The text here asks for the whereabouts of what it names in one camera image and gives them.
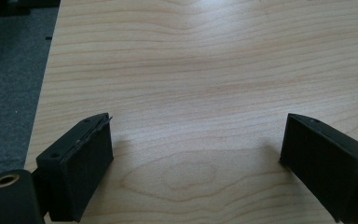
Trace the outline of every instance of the wooden tabletop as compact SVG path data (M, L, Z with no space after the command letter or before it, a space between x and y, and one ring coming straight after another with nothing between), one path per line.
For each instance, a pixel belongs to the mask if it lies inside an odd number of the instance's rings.
M62 0L26 169L103 112L81 223L334 223L278 160L288 113L358 140L358 1Z

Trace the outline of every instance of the wooden table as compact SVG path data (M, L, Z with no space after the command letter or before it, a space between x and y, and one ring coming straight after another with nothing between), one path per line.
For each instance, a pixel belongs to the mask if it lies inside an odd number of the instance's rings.
M358 1L63 0L26 169L103 112L83 224L334 223L278 160L289 112L358 140Z

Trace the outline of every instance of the floor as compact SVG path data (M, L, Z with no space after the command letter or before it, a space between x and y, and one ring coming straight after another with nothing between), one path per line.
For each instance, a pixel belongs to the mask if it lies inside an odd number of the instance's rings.
M0 173L24 166L57 13L0 18Z

